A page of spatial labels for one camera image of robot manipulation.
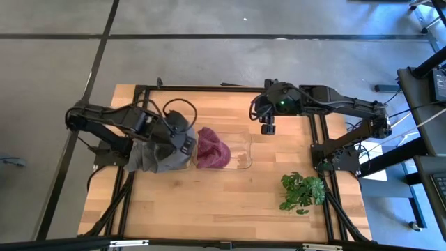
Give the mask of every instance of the white cable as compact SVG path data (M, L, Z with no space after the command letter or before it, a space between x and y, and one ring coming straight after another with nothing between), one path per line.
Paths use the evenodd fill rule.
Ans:
M446 112L446 108L444 108L444 109L442 109L441 111L437 112L437 113L434 114L432 117L428 118L425 122L423 122L423 123L421 123L421 124L415 126L414 128L411 128L411 129L409 129L409 130L407 130L407 131L405 131L405 132L403 132L403 133L401 133L401 134L399 134L399 135L397 135L397 136L395 136L395 137L393 137L393 138L391 138L391 139L388 139L388 140L384 141L383 143L380 143L379 145L376 145L375 147L373 147L372 149L370 149L369 152L373 151L373 150L374 150L376 147L378 147L378 146L382 146L383 144L385 144L385 143L387 143L387 142L389 142L389 141L391 141L391 140L393 140L393 139L396 139L397 137L400 137L400 136L402 136L402 135L405 135L406 133L410 132L411 130L417 129L417 128L419 128L420 126L425 125L426 123L428 123L428 122L431 121L432 119L434 119L434 118L440 116L443 112Z
M398 120L396 123L394 123L393 125L391 125L390 127L393 128L395 126L397 126L399 123L401 123L404 119L406 119L407 117L409 117L409 115L411 115L411 113L407 113L402 119Z
M408 133L408 134L406 134L406 135L404 135L404 138L397 144L397 146L401 146L401 144L409 137L409 136L411 136L411 135L416 135L416 134L419 134L419 132L411 132L411 133Z

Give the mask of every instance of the potted plant leaves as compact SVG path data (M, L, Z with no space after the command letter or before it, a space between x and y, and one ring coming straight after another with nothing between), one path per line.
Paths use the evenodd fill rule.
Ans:
M286 201L280 204L280 210L291 211L298 206L321 205L325 200L325 189L320 178L303 178L298 172L292 172L291 175L283 175L281 182L286 189ZM304 215L309 211L298 208L295 212Z

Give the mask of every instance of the butcher block tabletop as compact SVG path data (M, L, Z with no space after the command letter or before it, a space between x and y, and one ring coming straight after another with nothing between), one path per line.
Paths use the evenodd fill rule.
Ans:
M112 107L132 102L135 85L118 84ZM213 129L231 149L224 169L197 169L195 160L183 170L135 174L124 237L232 241L327 241L322 206L309 213L281 211L285 189L280 179L299 172L317 176L310 156L312 134L306 116L275 117L276 135L262 135L261 124L250 121L249 104L258 93L151 91L150 99L162 108L173 98L189 100L198 111L195 130ZM183 102L167 110L192 121L194 112ZM330 138L346 133L344 117L326 116ZM112 197L117 167L110 166L92 179L79 234L99 220ZM341 202L355 226L371 238L358 181L337 172ZM118 229L118 208L112 233ZM336 213L331 210L334 237L340 238Z

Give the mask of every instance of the maroon cloth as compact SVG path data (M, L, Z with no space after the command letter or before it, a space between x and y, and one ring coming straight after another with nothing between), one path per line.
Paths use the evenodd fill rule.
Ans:
M210 128L198 131L198 168L223 168L231 160L231 150Z

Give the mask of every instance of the desk leg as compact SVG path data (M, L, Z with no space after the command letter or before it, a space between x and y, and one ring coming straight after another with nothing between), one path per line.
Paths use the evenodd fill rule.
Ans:
M415 231L421 231L420 229L426 228L426 221L424 220L423 212L421 212L421 207L418 204L417 194L413 189L412 185L421 183L420 175L418 173L409 174L407 171L406 164L402 163L404 173L406 174L407 184L410 188L410 193L412 194L412 198L409 198L410 207L412 207L413 216L415 216L415 222L417 223L417 227L414 228L413 224L409 223L409 226Z
M358 175L359 178L364 176L374 174L381 170L386 169L392 165L408 160L415 155L426 155L427 149L424 145L423 139L421 137L408 142L402 146L399 146L387 153L382 154L370 161L361 164L361 174Z

